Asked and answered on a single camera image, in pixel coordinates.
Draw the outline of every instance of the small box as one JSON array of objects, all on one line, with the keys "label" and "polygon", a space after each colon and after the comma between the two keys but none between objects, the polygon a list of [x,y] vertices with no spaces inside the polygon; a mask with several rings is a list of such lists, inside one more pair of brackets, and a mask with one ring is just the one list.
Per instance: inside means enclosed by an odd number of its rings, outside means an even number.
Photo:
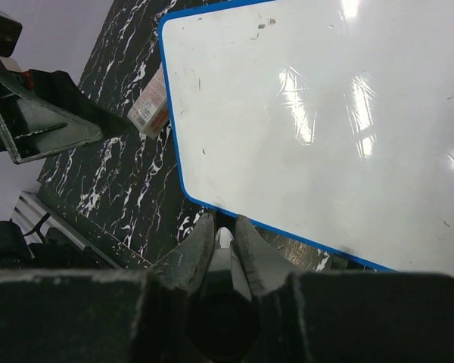
[{"label": "small box", "polygon": [[169,120],[163,67],[154,74],[128,112],[128,118],[136,128],[149,138],[155,139]]}]

